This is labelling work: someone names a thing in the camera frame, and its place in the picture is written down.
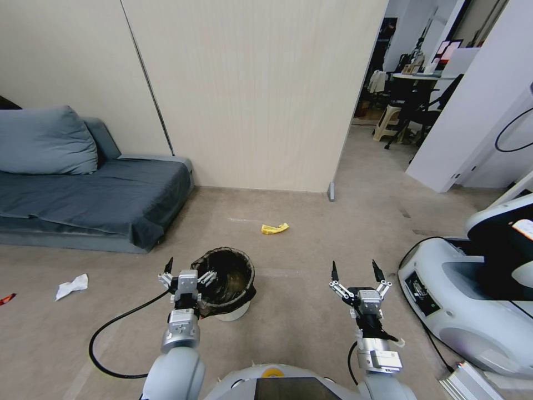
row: crumpled tissue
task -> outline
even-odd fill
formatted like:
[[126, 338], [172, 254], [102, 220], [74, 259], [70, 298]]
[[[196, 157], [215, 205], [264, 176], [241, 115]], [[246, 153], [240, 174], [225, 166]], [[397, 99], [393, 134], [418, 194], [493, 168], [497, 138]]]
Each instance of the crumpled tissue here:
[[65, 282], [59, 285], [56, 293], [56, 301], [62, 299], [66, 295], [76, 290], [87, 289], [89, 285], [89, 277], [87, 274], [80, 275], [76, 277], [72, 282]]

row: black office chair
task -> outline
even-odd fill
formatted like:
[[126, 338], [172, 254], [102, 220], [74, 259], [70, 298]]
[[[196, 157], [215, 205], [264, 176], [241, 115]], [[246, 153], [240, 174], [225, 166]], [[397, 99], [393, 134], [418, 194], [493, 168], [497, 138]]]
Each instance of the black office chair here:
[[[385, 149], [389, 149], [392, 142], [400, 135], [410, 122], [416, 122], [422, 125], [422, 130], [420, 131], [420, 138], [416, 142], [417, 146], [422, 145], [422, 142], [425, 139], [426, 131], [429, 131], [435, 122], [437, 121], [440, 113], [450, 100], [452, 94], [454, 94], [455, 89], [461, 82], [464, 74], [458, 75], [452, 83], [443, 91], [440, 97], [432, 102], [429, 102], [429, 96], [431, 95], [432, 89], [418, 89], [414, 90], [411, 93], [411, 96], [406, 100], [403, 105], [399, 118], [398, 118], [398, 130], [396, 134], [390, 138], [388, 143], [385, 145]], [[429, 107], [435, 103], [439, 103], [439, 106], [436, 110], [429, 110]]]

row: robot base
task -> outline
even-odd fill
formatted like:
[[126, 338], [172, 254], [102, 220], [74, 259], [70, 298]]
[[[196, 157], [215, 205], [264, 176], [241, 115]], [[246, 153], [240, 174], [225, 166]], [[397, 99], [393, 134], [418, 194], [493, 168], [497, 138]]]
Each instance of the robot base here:
[[[430, 239], [407, 255], [398, 278], [409, 305], [424, 325], [467, 361], [485, 371], [533, 378], [533, 320], [509, 301], [483, 294], [475, 279], [482, 256]], [[532, 302], [517, 302], [531, 309]]]

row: black cable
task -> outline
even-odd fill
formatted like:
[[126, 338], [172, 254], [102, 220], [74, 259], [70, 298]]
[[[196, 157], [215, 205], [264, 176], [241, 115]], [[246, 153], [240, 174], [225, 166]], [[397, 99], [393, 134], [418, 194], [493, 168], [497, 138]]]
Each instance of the black cable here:
[[97, 331], [94, 333], [93, 337], [90, 339], [90, 342], [89, 342], [89, 358], [100, 371], [102, 371], [103, 373], [106, 373], [107, 375], [111, 375], [112, 377], [120, 378], [120, 379], [142, 379], [142, 378], [146, 378], [148, 376], [147, 373], [146, 374], [139, 374], [139, 375], [120, 374], [120, 373], [113, 372], [113, 371], [110, 371], [109, 369], [105, 368], [102, 364], [100, 364], [100, 362], [96, 359], [96, 357], [94, 355], [94, 351], [93, 351], [94, 341], [96, 340], [96, 337], [100, 334], [100, 332], [103, 331], [104, 329], [106, 329], [112, 323], [115, 323], [116, 321], [118, 321], [118, 320], [120, 320], [120, 319], [122, 319], [124, 317], [127, 317], [128, 315], [133, 314], [134, 312], [139, 311], [140, 309], [142, 309], [142, 308], [144, 308], [146, 306], [149, 306], [152, 303], [155, 303], [160, 298], [163, 298], [167, 293], [168, 293], [168, 291], [165, 291], [165, 292], [161, 293], [159, 296], [154, 297], [152, 300], [147, 301], [143, 305], [141, 305], [139, 307], [136, 307], [134, 309], [131, 309], [130, 311], [127, 311], [124, 314], [121, 314], [118, 317], [113, 318], [111, 321], [106, 322], [104, 325], [102, 325], [101, 327], [99, 327], [97, 329]]
[[505, 130], [507, 128], [509, 128], [509, 126], [515, 122], [517, 119], [519, 119], [521, 116], [523, 116], [524, 114], [527, 114], [529, 113], [531, 110], [533, 110], [533, 107], [531, 108], [528, 108], [526, 111], [522, 112], [521, 114], [519, 114], [518, 116], [516, 116], [515, 118], [513, 118], [513, 120], [511, 122], [509, 122], [505, 128], [503, 128], [501, 130], [500, 133], [498, 133], [498, 137], [496, 137], [496, 141], [494, 142], [494, 147], [496, 148], [496, 150], [498, 150], [499, 152], [502, 152], [502, 153], [512, 153], [512, 152], [515, 152], [515, 151], [518, 151], [518, 150], [522, 150], [522, 149], [525, 149], [526, 147], [530, 147], [530, 146], [533, 146], [533, 142], [531, 143], [528, 143], [528, 144], [525, 144], [524, 146], [522, 147], [517, 147], [515, 149], [502, 149], [499, 145], [498, 145], [498, 142], [500, 141], [500, 137], [501, 135], [505, 132]]
[[357, 379], [355, 379], [354, 372], [351, 370], [351, 355], [354, 352], [355, 346], [357, 346], [357, 341], [355, 341], [354, 344], [351, 345], [350, 351], [348, 352], [348, 371], [350, 371], [350, 376], [353, 379], [355, 385], [357, 386]]
[[409, 254], [411, 251], [413, 251], [413, 249], [414, 249], [416, 246], [418, 246], [420, 243], [425, 242], [426, 240], [429, 240], [429, 239], [443, 239], [443, 240], [446, 240], [446, 239], [443, 238], [442, 236], [430, 236], [429, 238], [422, 239], [420, 242], [415, 243], [415, 245], [414, 245], [413, 247], [411, 247], [407, 253], [405, 253], [404, 258], [401, 259], [400, 264], [398, 265], [398, 269], [400, 269], [401, 265], [402, 265], [402, 264], [404, 263], [404, 261], [405, 261], [405, 258], [408, 256], [408, 254]]
[[422, 323], [422, 327], [424, 328], [424, 330], [426, 331], [426, 334], [428, 335], [429, 337], [429, 340], [431, 342], [431, 344], [433, 345], [433, 348], [435, 349], [435, 351], [437, 352], [437, 354], [439, 355], [440, 359], [442, 360], [443, 364], [446, 366], [446, 369], [448, 370], [449, 373], [453, 373], [454, 369], [451, 367], [451, 365], [449, 365], [446, 360], [444, 359], [443, 357], [443, 354], [439, 351], [439, 348], [437, 347], [437, 345], [435, 344], [435, 341], [433, 340], [433, 334], [432, 332], [428, 329], [428, 327], [426, 325], [424, 325]]
[[[425, 242], [426, 240], [429, 240], [429, 239], [443, 239], [443, 240], [446, 240], [446, 238], [442, 237], [442, 236], [430, 236], [428, 238], [425, 238], [425, 239], [422, 239], [420, 241], [418, 241], [413, 247], [411, 247], [409, 249], [409, 251], [407, 253], [405, 253], [405, 255], [403, 256], [403, 258], [401, 259], [400, 261], [400, 264], [398, 264], [398, 270], [401, 268], [402, 264], [404, 263], [405, 261], [405, 258], [409, 255], [409, 253], [411, 253], [411, 251], [413, 251], [413, 249], [418, 246], [420, 243], [422, 242]], [[446, 369], [448, 370], [448, 372], [452, 373], [454, 371], [454, 369], [446, 362], [446, 360], [444, 359], [442, 353], [440, 352], [439, 348], [437, 347], [437, 345], [435, 344], [435, 342], [433, 341], [433, 334], [432, 332], [428, 329], [428, 327], [424, 324], [424, 322], [420, 319], [420, 317], [418, 316], [418, 314], [415, 313], [415, 315], [417, 316], [418, 320], [420, 321], [420, 323], [422, 324], [422, 327], [424, 328], [424, 331], [426, 332], [426, 334], [428, 335], [428, 338], [431, 342], [431, 344], [433, 345], [433, 347], [435, 348], [435, 351], [437, 352], [437, 354], [439, 355], [440, 359], [442, 360], [443, 364], [446, 366]]]
[[509, 302], [510, 302], [513, 306], [515, 306], [516, 308], [518, 308], [521, 312], [523, 312], [524, 314], [526, 314], [528, 317], [530, 317], [531, 319], [533, 319], [533, 316], [532, 316], [529, 312], [525, 311], [522, 307], [520, 307], [518, 304], [516, 304], [513, 300], [509, 300]]

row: floor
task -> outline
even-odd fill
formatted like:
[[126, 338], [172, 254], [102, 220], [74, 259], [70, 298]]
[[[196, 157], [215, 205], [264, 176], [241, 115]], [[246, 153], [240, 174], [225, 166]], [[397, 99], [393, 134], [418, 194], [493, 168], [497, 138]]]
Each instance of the floor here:
[[[345, 285], [374, 285], [375, 259], [394, 282], [384, 303], [384, 327], [403, 337], [398, 378], [418, 399], [445, 399], [437, 378], [445, 369], [408, 308], [394, 276], [398, 261], [428, 235], [463, 235], [468, 216], [499, 192], [454, 189], [437, 194], [403, 171], [416, 150], [390, 151], [353, 128], [336, 177], [336, 201], [325, 194], [198, 188], [147, 255], [0, 246], [0, 398], [11, 400], [136, 399], [143, 381], [103, 375], [87, 356], [104, 322], [163, 291], [157, 274], [168, 259], [188, 268], [207, 250], [232, 246], [256, 268], [257, 295], [235, 322], [200, 321], [205, 364], [202, 394], [234, 369], [278, 362], [311, 369], [353, 388], [346, 354], [355, 336], [348, 307], [329, 289], [332, 260]], [[262, 223], [287, 222], [279, 234]], [[57, 285], [88, 273], [89, 288], [54, 302]], [[159, 301], [104, 331], [101, 362], [121, 373], [144, 373], [159, 354], [171, 304]], [[451, 363], [458, 358], [449, 351]]]

